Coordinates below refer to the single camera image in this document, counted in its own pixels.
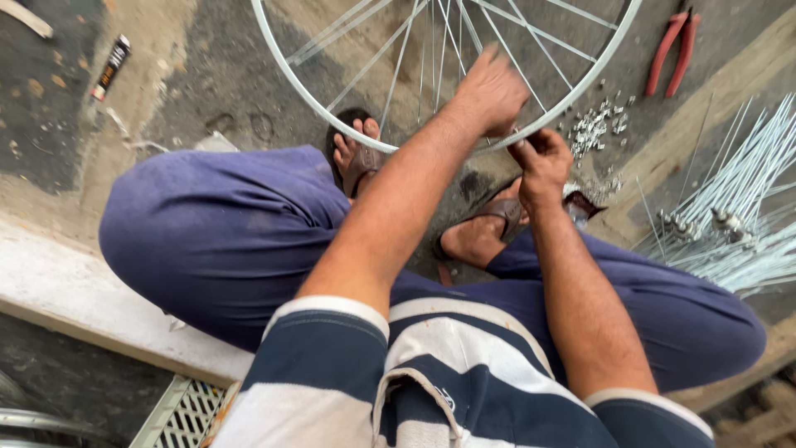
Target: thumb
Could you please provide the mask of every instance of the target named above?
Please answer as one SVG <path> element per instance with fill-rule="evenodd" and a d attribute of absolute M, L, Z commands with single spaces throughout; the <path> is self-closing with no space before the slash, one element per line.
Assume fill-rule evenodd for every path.
<path fill-rule="evenodd" d="M 514 158 L 520 168 L 525 171 L 539 157 L 536 148 L 526 139 L 509 145 L 509 154 Z"/>

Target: shirt sleeve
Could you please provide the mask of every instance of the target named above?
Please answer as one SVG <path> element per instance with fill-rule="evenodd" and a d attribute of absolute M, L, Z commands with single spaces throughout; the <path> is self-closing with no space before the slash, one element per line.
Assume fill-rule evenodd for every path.
<path fill-rule="evenodd" d="M 280 307 L 217 446 L 370 446 L 389 327 L 376 310 L 312 296 Z"/>
<path fill-rule="evenodd" d="M 620 448 L 713 448 L 713 433 L 698 415 L 672 400 L 612 387 L 584 401 Z"/>

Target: pliers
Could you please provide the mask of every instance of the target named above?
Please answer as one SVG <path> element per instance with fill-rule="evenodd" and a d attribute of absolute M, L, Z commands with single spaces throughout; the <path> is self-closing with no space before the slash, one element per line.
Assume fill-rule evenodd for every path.
<path fill-rule="evenodd" d="M 674 14 L 669 18 L 669 30 L 666 31 L 666 35 L 664 35 L 663 41 L 661 41 L 661 46 L 657 48 L 655 58 L 652 60 L 650 78 L 647 81 L 647 96 L 652 96 L 655 93 L 657 79 L 661 75 L 663 60 L 666 58 L 666 54 L 669 52 L 672 42 L 674 42 L 675 37 L 677 37 L 681 29 L 683 35 L 680 41 L 680 59 L 677 61 L 677 67 L 674 69 L 672 80 L 669 82 L 669 88 L 666 89 L 666 98 L 670 98 L 677 91 L 677 87 L 680 86 L 680 81 L 683 80 L 683 75 L 685 75 L 685 70 L 689 66 L 691 53 L 693 53 L 694 50 L 694 39 L 697 35 L 696 27 L 699 25 L 701 17 L 699 14 L 693 13 L 693 6 L 690 6 L 689 9 L 685 11 L 685 1 L 681 2 L 679 10 L 683 12 Z"/>

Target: silver wheel rim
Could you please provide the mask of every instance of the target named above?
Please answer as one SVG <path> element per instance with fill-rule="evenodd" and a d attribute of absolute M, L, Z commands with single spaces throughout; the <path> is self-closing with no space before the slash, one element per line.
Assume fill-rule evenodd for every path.
<path fill-rule="evenodd" d="M 412 16 L 416 17 L 416 15 L 419 14 L 418 5 L 422 4 L 424 8 L 429 1 L 433 0 L 422 0 L 422 1 L 416 0 L 415 6 L 412 10 Z M 518 25 L 524 26 L 526 28 L 530 27 L 529 31 L 531 31 L 533 34 L 533 31 L 531 30 L 531 28 L 533 27 L 524 19 L 514 17 L 511 14 L 507 14 L 505 11 L 500 11 L 497 8 L 491 6 L 489 3 L 484 2 L 483 0 L 455 0 L 455 1 L 459 5 L 461 5 L 462 1 L 474 2 L 477 5 L 479 5 L 481 8 L 486 8 L 488 10 L 491 10 L 494 13 L 501 15 L 502 17 L 510 20 L 511 22 L 517 23 Z M 555 3 L 567 9 L 572 8 L 572 6 L 569 6 L 567 3 L 564 3 L 561 0 L 547 0 L 547 1 Z M 638 12 L 638 8 L 641 5 L 641 2 L 642 0 L 630 0 L 626 4 L 626 8 L 624 14 L 622 15 L 622 20 L 620 21 L 620 23 L 618 25 L 612 24 L 612 26 L 615 26 L 614 35 L 605 45 L 599 57 L 597 57 L 597 59 L 594 61 L 593 66 L 588 70 L 588 72 L 583 76 L 583 78 L 581 78 L 578 84 L 570 90 L 568 95 L 566 95 L 554 107 L 547 110 L 545 114 L 540 116 L 538 119 L 534 120 L 531 124 L 528 124 L 523 128 L 520 128 L 517 132 L 514 132 L 509 136 L 500 139 L 499 141 L 492 142 L 481 147 L 476 147 L 475 151 L 477 151 L 478 154 L 483 154 L 484 152 L 495 151 L 497 149 L 507 147 L 512 143 L 516 143 L 517 141 L 524 139 L 527 136 L 530 136 L 534 132 L 543 128 L 543 126 L 552 121 L 554 118 L 561 116 L 564 113 L 564 111 L 566 111 L 567 107 L 569 107 L 581 95 L 583 95 L 583 93 L 586 91 L 587 88 L 589 88 L 591 83 L 597 79 L 603 68 L 605 68 L 606 64 L 611 59 L 611 56 L 613 56 L 614 52 L 619 47 L 619 44 L 622 42 L 622 39 L 625 37 L 627 30 L 630 28 L 630 24 L 633 21 L 633 18 L 635 17 L 636 13 Z M 257 22 L 259 23 L 259 27 L 263 32 L 263 36 L 265 37 L 266 44 L 268 45 L 268 48 L 271 50 L 271 53 L 273 54 L 277 65 L 285 74 L 287 79 L 290 81 L 293 88 L 295 88 L 296 92 L 298 92 L 298 94 L 304 99 L 304 101 L 306 101 L 307 104 L 317 114 L 319 114 L 324 120 L 329 122 L 329 124 L 331 124 L 334 128 L 339 130 L 340 133 L 348 137 L 351 137 L 357 142 L 362 143 L 368 147 L 372 147 L 374 149 L 377 149 L 378 151 L 382 151 L 387 154 L 392 153 L 398 149 L 397 146 L 380 142 L 379 140 L 372 139 L 364 134 L 361 134 L 360 132 L 355 131 L 348 124 L 345 124 L 342 121 L 340 121 L 333 113 L 326 110 L 326 108 L 324 108 L 323 105 L 314 98 L 314 96 L 306 89 L 306 87 L 304 87 L 304 84 L 298 79 L 298 77 L 293 72 L 293 69 L 290 67 L 290 64 L 288 63 L 287 59 L 284 57 L 284 55 L 282 55 L 282 50 L 279 48 L 279 45 L 277 44 L 276 39 L 274 38 L 274 34 L 271 31 L 271 27 L 268 25 L 268 20 L 265 16 L 265 9 L 263 8 L 263 0 L 252 0 L 252 6 L 255 11 L 255 16 L 257 17 Z M 535 31 L 537 33 L 540 33 L 540 30 L 538 29 L 535 29 Z M 541 32 L 540 35 L 548 37 L 545 34 L 546 33 Z"/>

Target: wooden stick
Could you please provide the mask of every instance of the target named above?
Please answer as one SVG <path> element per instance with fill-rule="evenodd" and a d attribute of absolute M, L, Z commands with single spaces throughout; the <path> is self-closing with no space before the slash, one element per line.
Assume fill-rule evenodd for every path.
<path fill-rule="evenodd" d="M 47 22 L 41 20 L 36 14 L 28 11 L 27 8 L 14 0 L 0 0 L 0 11 L 26 24 L 30 29 L 36 31 L 39 36 L 45 39 L 53 36 L 53 28 L 47 25 Z"/>

